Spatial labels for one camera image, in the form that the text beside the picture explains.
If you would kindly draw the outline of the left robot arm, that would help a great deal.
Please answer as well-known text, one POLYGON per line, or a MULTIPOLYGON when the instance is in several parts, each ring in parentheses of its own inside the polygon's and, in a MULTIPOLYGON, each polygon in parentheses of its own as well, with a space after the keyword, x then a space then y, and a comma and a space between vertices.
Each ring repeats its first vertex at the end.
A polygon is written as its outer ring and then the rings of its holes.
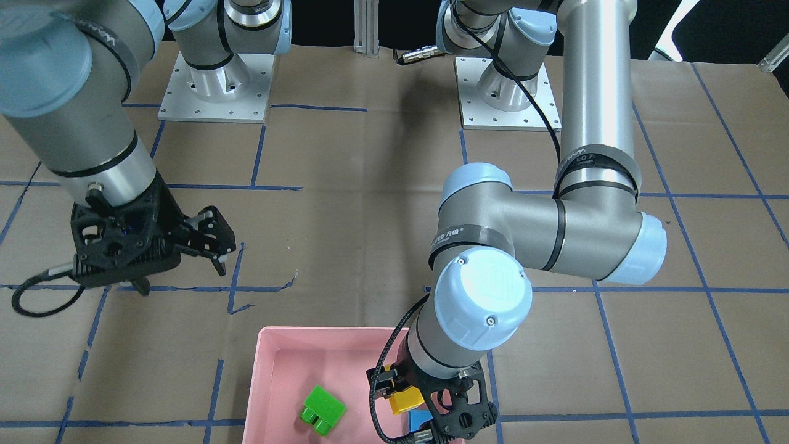
POLYGON ((416 387, 422 398, 471 376, 486 352, 525 320, 532 287, 525 271, 645 284, 667 253, 667 234, 637 210, 642 172, 629 123, 629 26, 635 1, 445 1, 436 37, 448 52, 490 53, 513 81, 536 74, 520 25, 524 12, 554 14, 564 37, 563 127, 554 194, 515 192, 498 166, 476 162, 443 185, 428 264, 432 291, 412 310, 389 376, 367 371, 370 399, 416 387))

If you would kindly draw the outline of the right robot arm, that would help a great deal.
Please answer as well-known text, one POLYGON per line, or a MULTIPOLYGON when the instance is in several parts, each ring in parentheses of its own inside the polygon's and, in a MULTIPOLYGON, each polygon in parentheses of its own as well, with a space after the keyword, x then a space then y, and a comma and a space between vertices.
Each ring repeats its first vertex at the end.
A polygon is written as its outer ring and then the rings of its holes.
POLYGON ((180 210, 122 104, 166 30, 179 57, 160 118, 259 123, 273 58, 290 48, 289 1, 3 1, 2 115, 70 193, 75 255, 32 276, 82 289, 150 275, 181 256, 225 275, 236 248, 215 206, 180 210))

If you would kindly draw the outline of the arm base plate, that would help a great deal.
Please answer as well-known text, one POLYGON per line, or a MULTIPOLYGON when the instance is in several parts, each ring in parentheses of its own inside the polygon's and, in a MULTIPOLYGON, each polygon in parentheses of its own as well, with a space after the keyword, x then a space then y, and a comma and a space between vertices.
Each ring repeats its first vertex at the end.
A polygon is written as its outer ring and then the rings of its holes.
POLYGON ((197 70, 178 54, 166 93, 161 121, 187 123, 265 122, 276 57, 235 54, 224 67, 197 70))
POLYGON ((560 112, 544 63, 535 78, 521 82, 536 106, 513 80, 504 78, 493 67, 493 60, 459 57, 454 65, 463 128, 547 131, 537 111, 541 109, 550 126, 557 132, 561 130, 560 112))

